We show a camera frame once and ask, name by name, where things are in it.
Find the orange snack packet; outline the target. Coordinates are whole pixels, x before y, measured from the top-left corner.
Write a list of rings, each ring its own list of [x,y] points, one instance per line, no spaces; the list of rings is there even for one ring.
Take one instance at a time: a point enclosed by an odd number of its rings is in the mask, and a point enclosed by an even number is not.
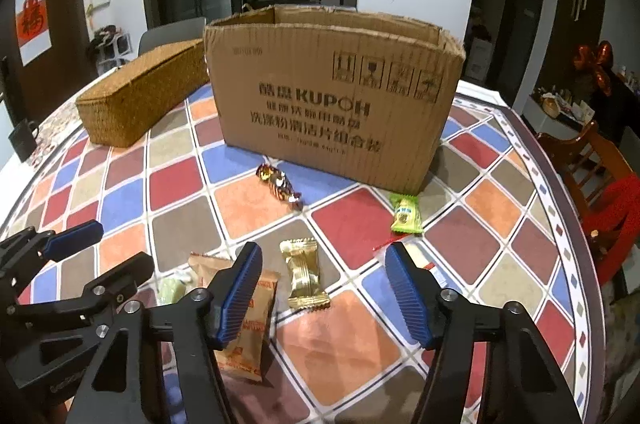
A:
[[[207,286],[220,270],[232,265],[230,259],[197,254],[192,254],[188,262],[198,278],[198,286]],[[269,333],[279,280],[277,272],[262,271],[238,336],[224,350],[215,352],[222,373],[257,383],[262,381],[262,348]]]

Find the gold snack packet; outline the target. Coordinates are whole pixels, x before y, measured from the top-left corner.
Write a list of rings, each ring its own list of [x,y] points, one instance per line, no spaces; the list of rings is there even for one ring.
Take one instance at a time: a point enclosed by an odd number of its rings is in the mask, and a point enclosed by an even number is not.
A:
[[[285,240],[280,252],[291,280],[288,306],[292,310],[328,308],[331,300],[321,285],[317,241],[313,237]]]

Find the shiny candy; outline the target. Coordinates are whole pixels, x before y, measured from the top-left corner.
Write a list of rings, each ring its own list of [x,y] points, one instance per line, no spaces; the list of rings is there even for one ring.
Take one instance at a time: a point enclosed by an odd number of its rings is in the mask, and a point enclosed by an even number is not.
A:
[[[270,164],[260,164],[256,176],[268,185],[271,194],[295,210],[303,209],[302,195],[297,192],[284,171]]]

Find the pale green snack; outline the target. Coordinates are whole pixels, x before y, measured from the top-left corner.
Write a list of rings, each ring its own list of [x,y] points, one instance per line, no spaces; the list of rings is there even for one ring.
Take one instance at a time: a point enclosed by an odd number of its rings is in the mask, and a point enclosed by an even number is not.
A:
[[[160,306],[172,305],[177,303],[191,286],[191,279],[186,275],[172,275],[171,277],[163,277],[158,283],[158,303]]]

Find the black mug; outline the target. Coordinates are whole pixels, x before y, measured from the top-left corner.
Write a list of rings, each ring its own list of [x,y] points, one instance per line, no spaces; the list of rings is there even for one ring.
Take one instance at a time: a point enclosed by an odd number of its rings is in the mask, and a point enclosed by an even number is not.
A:
[[[23,119],[9,134],[9,141],[21,163],[27,161],[37,148],[39,126],[35,121]]]

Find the woven wicker basket box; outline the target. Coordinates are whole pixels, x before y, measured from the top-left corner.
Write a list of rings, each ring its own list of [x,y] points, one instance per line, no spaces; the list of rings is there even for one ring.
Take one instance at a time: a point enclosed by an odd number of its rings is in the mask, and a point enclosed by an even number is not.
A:
[[[93,144],[130,147],[208,81],[204,44],[193,39],[146,52],[76,98]]]

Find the red garment on chair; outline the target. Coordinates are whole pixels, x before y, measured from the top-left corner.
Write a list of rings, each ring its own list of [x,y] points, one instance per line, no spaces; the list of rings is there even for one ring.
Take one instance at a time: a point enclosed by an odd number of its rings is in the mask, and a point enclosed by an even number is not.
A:
[[[582,221],[586,236],[597,231],[594,259],[601,286],[611,281],[639,237],[639,177],[635,173],[608,185]]]

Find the green snack packet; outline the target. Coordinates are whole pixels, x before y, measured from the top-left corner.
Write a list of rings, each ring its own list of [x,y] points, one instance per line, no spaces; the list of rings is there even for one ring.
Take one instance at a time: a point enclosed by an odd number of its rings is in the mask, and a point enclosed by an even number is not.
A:
[[[390,229],[395,233],[418,234],[422,232],[422,217],[416,196],[392,193],[390,203],[394,219]]]

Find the colourful patterned tablecloth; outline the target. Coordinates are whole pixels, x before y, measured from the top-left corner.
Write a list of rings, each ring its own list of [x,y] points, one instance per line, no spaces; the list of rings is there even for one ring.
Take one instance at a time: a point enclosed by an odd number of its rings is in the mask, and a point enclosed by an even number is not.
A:
[[[422,232],[408,251],[437,281],[475,303],[521,303],[558,361],[582,419],[602,394],[598,282],[574,208],[537,140],[512,111],[462,84],[419,197]],[[285,164],[302,210],[262,187],[262,156],[227,147],[213,93],[202,88],[128,149],[92,144],[66,104],[42,127],[37,155],[1,153],[1,230],[61,231],[94,218],[102,242],[50,263],[26,289],[40,303],[143,251],[163,277],[192,254],[232,258],[246,241],[285,273],[280,243],[313,237],[331,305],[295,311],[281,281],[259,383],[230,380],[247,423],[407,423],[431,355],[402,321],[376,255],[393,240],[386,191]]]

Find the white shoe rack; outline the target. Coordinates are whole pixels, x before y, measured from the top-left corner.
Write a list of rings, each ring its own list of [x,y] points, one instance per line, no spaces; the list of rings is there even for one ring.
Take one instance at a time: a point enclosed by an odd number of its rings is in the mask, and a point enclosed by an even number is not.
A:
[[[96,66],[98,75],[123,66],[130,61],[132,55],[130,35],[120,27],[106,25],[94,32],[87,55]]]

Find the red fu poster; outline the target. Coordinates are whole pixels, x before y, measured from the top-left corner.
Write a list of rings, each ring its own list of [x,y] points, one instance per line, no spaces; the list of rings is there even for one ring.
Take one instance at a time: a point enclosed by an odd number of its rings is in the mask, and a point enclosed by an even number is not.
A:
[[[14,0],[15,32],[23,66],[52,48],[47,0]]]

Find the red wooden chair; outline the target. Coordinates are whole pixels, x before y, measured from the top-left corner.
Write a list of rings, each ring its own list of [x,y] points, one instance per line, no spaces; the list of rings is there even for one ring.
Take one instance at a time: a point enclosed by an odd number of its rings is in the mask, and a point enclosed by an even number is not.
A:
[[[565,185],[577,210],[580,226],[604,189],[611,183],[635,173],[615,144],[600,135],[594,121],[572,139],[560,139],[549,133],[539,133],[537,141]],[[599,256],[598,233],[586,236],[591,258]]]

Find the brown cardboard box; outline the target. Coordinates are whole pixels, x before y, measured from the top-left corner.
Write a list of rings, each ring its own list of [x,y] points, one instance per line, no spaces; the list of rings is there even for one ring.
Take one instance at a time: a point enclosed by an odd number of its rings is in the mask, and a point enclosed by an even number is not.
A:
[[[416,195],[465,53],[439,26],[325,6],[215,20],[205,60],[232,147]]]

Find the red foil balloon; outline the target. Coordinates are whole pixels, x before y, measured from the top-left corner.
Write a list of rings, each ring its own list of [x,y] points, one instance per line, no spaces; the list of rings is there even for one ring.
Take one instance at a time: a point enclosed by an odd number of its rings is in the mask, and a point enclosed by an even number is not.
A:
[[[573,65],[577,72],[586,72],[596,83],[597,87],[606,95],[612,94],[610,72],[613,67],[613,48],[608,40],[601,41],[596,50],[592,51],[588,44],[581,44],[573,58]]]

